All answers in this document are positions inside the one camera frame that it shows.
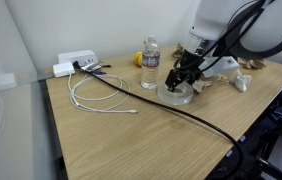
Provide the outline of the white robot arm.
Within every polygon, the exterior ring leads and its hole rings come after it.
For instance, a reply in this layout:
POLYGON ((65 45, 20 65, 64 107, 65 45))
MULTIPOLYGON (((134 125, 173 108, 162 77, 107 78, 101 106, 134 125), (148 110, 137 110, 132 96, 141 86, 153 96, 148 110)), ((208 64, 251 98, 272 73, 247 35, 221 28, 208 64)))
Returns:
POLYGON ((168 91, 203 75, 239 67, 282 51, 282 0, 201 0, 184 51, 165 81, 168 91))

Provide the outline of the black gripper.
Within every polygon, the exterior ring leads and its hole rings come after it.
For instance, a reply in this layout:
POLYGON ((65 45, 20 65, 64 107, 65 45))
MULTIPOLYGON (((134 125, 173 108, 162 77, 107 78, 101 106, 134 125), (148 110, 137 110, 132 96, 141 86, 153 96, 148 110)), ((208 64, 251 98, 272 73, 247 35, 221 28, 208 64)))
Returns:
POLYGON ((204 58, 198 55, 193 55, 187 50, 184 50, 178 60, 174 63, 173 68, 167 76, 165 85, 170 92, 181 83, 186 81, 193 84, 201 76, 199 66, 203 63, 204 58))

